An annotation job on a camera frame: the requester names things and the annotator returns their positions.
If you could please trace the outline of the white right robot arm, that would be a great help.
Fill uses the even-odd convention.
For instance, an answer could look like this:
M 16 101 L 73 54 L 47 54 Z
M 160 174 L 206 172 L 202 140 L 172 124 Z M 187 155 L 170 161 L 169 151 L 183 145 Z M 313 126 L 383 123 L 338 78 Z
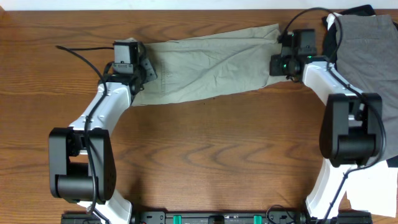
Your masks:
M 270 75 L 309 87 L 324 103 L 319 136 L 322 168 L 305 200 L 307 223 L 333 223 L 350 174 L 375 166 L 384 154 L 382 99 L 351 85 L 325 57 L 273 55 Z

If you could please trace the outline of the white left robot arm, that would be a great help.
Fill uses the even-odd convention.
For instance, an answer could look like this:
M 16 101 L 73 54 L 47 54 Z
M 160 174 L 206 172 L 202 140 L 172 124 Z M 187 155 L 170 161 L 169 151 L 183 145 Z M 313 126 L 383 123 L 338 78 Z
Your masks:
M 75 223 L 135 223 L 133 205 L 116 190 L 116 165 L 110 136 L 144 84 L 157 78 L 148 56 L 106 64 L 97 93 L 83 114 L 49 134 L 50 192 L 86 208 Z

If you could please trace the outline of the khaki green shorts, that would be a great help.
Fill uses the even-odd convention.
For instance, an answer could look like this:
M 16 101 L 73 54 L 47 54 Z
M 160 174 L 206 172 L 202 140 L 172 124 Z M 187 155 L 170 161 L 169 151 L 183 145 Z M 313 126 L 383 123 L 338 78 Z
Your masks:
M 134 106 L 203 100 L 258 90 L 285 81 L 270 75 L 280 53 L 277 24 L 147 44 L 157 78 L 144 85 Z

